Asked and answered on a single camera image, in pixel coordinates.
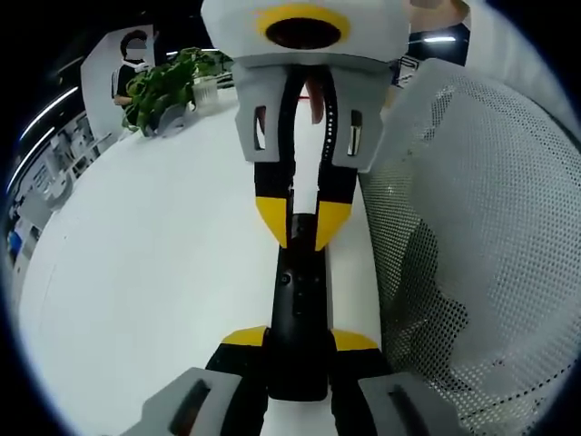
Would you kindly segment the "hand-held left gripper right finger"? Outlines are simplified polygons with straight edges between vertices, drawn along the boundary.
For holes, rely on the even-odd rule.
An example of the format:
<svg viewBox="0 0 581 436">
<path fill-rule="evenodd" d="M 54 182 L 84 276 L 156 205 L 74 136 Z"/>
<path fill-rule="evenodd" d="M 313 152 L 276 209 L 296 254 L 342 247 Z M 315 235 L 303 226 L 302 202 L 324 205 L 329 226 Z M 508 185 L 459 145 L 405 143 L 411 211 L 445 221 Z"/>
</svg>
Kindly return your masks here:
<svg viewBox="0 0 581 436">
<path fill-rule="evenodd" d="M 369 337 L 331 331 L 331 412 L 339 435 L 458 435 L 454 406 L 418 376 L 394 373 Z"/>
</svg>

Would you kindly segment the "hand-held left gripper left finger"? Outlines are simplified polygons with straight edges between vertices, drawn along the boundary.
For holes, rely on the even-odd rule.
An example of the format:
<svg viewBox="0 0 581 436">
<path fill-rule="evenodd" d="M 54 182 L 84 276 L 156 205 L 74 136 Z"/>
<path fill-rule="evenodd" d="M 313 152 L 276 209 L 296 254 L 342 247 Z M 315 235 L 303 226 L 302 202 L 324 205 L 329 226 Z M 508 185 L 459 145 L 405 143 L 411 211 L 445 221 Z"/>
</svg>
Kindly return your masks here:
<svg viewBox="0 0 581 436">
<path fill-rule="evenodd" d="M 268 328 L 235 331 L 203 368 L 193 367 L 145 401 L 136 435 L 259 435 L 268 409 Z"/>
</svg>

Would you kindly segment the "person's right hand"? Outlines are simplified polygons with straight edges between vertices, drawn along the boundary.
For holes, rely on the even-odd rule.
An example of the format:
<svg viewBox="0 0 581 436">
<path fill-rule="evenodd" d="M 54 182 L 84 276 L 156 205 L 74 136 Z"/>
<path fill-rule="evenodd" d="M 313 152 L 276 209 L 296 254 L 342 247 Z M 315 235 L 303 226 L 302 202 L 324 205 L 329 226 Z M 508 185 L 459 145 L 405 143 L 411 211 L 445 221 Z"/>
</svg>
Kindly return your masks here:
<svg viewBox="0 0 581 436">
<path fill-rule="evenodd" d="M 319 124 L 324 115 L 324 92 L 318 80 L 310 77 L 305 82 L 311 109 L 311 123 Z"/>
</svg>

